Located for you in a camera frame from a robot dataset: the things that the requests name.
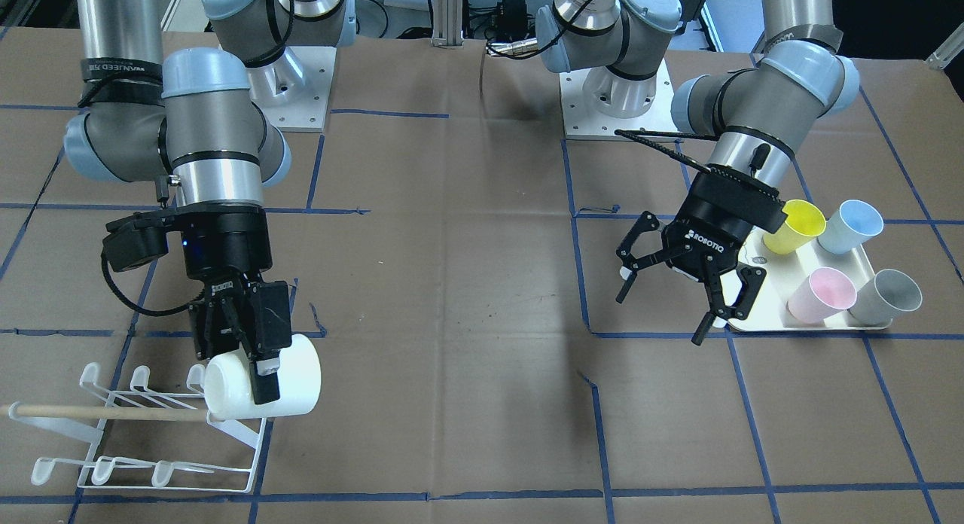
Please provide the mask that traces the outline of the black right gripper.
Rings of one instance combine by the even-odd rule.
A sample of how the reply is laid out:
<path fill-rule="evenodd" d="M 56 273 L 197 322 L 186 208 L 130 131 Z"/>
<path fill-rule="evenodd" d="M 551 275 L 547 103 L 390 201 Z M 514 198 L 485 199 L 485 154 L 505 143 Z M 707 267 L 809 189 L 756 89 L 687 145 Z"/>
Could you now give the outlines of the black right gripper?
<path fill-rule="evenodd" d="M 261 281 L 261 271 L 272 266 L 264 209 L 195 204 L 175 215 L 188 278 L 203 283 L 200 297 L 188 304 L 197 359 L 234 352 L 244 328 L 252 400 L 279 400 L 280 350 L 291 346 L 291 312 L 287 283 Z"/>

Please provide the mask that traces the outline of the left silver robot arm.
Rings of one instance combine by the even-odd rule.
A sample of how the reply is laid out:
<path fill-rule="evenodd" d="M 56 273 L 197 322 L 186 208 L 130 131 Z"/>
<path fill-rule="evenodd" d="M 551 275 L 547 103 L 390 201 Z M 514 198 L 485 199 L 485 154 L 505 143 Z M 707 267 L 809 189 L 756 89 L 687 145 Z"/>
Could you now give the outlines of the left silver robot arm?
<path fill-rule="evenodd" d="M 616 248 L 624 270 L 618 301 L 638 273 L 665 264 L 705 288 L 708 312 L 692 336 L 701 345 L 716 319 L 750 314 L 767 276 L 740 262 L 754 230 L 788 221 L 778 185 L 817 119 L 854 101 L 860 75 L 840 53 L 832 0 L 762 0 L 757 65 L 700 75 L 679 85 L 670 116 L 682 136 L 712 141 L 672 221 L 644 212 Z M 679 0 L 552 0 L 535 17 L 537 54 L 551 72 L 586 70 L 583 95 L 603 114 L 648 110 L 657 72 L 682 20 Z"/>

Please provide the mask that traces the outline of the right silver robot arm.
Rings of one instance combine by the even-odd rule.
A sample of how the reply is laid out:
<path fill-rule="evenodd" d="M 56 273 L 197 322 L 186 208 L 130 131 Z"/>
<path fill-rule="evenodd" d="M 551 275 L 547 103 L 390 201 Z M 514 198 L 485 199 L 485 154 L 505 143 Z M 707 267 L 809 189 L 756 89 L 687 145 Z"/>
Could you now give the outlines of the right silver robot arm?
<path fill-rule="evenodd" d="M 285 137 L 263 112 L 306 86 L 296 46 L 347 46 L 355 0 L 202 0 L 219 47 L 164 56 L 154 0 L 77 0 L 85 84 L 63 150 L 97 181 L 152 182 L 158 211 L 106 225 L 101 273 L 125 306 L 148 317 L 188 312 L 197 357 L 244 350 L 256 404 L 279 400 L 282 350 L 291 345 L 285 282 L 272 267 L 263 188 L 291 167 Z M 138 269 L 182 237 L 192 301 L 148 310 L 113 273 Z"/>

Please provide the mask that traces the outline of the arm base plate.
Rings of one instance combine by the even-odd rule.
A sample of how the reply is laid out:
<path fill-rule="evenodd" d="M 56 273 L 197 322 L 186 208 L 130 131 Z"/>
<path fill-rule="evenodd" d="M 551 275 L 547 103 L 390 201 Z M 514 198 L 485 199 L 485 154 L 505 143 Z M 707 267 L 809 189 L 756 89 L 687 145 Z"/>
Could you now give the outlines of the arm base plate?
<path fill-rule="evenodd" d="M 674 90 L 665 61 L 644 81 L 628 81 L 598 67 L 562 72 L 559 86 L 566 139 L 616 141 L 617 129 L 651 137 L 679 134 L 671 117 Z"/>
<path fill-rule="evenodd" d="M 334 47 L 287 47 L 274 63 L 246 70 L 252 101 L 283 132 L 324 132 L 335 57 Z"/>

